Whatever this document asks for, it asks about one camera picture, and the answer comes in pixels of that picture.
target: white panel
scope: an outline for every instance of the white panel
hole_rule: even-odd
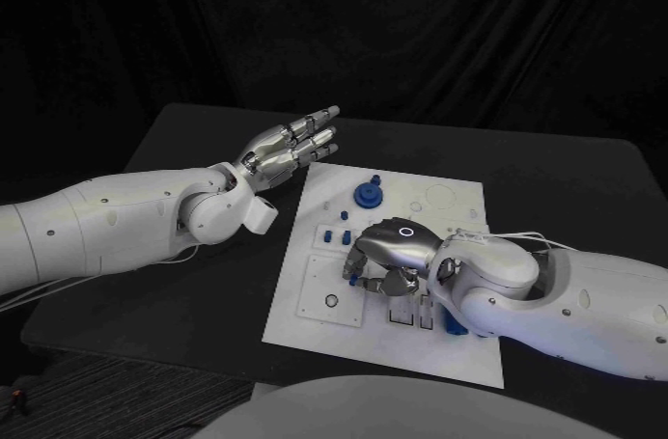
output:
[[[376,208],[363,209],[356,206],[352,194],[375,174],[381,177],[384,201]],[[340,219],[343,210],[347,220]],[[301,289],[323,283],[303,283],[308,257],[316,255],[337,261],[337,267],[329,272],[320,270],[316,275],[324,282],[332,280],[333,284],[342,284],[339,287],[349,287],[340,279],[340,268],[350,246],[340,245],[339,235],[349,230],[353,242],[371,224],[391,217],[412,219],[431,229],[435,226],[441,236],[447,227],[487,232],[482,184],[324,163],[310,165],[262,341],[502,388],[497,339],[473,334],[448,335],[443,306],[437,304],[430,308],[433,330],[420,328],[418,316],[427,312],[418,306],[422,283],[420,294],[412,297],[414,325],[389,322],[388,297],[369,292],[360,326],[297,316]],[[324,243],[324,230],[333,231],[332,243]],[[382,267],[368,264],[365,276],[381,278],[385,273]],[[319,292],[314,302],[324,306]]]
[[[343,259],[310,256],[296,314],[349,326],[362,326],[365,291],[340,278]]]

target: black table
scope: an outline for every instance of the black table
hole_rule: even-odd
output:
[[[297,117],[170,105],[127,172],[232,161],[259,131]],[[326,162],[479,181],[493,232],[539,231],[580,250],[668,265],[668,203],[627,142],[345,118],[333,124],[340,150]],[[23,341],[275,385],[345,374],[466,384],[261,342],[304,177],[300,171],[262,194],[280,210],[265,236],[242,228],[225,243],[202,247],[190,261],[101,277],[47,297]],[[482,389],[623,437],[665,430],[663,383],[585,369],[512,340],[502,339],[500,352],[506,389]]]

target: carpet floor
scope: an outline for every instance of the carpet floor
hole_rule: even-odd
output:
[[[254,383],[219,374],[70,352],[49,357],[42,375],[0,387],[0,417],[16,389],[29,409],[0,425],[3,439],[184,438],[193,429],[160,434],[206,425],[251,399]]]

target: small blue part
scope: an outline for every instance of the small blue part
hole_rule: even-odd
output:
[[[451,316],[450,311],[447,309],[444,309],[444,311],[446,311],[446,333],[448,333],[448,335],[456,335],[456,336],[467,335],[469,330],[456,321],[454,317]]]
[[[373,209],[382,203],[382,189],[379,188],[379,176],[372,177],[372,181],[362,183],[355,188],[352,195],[355,203],[363,209]]]

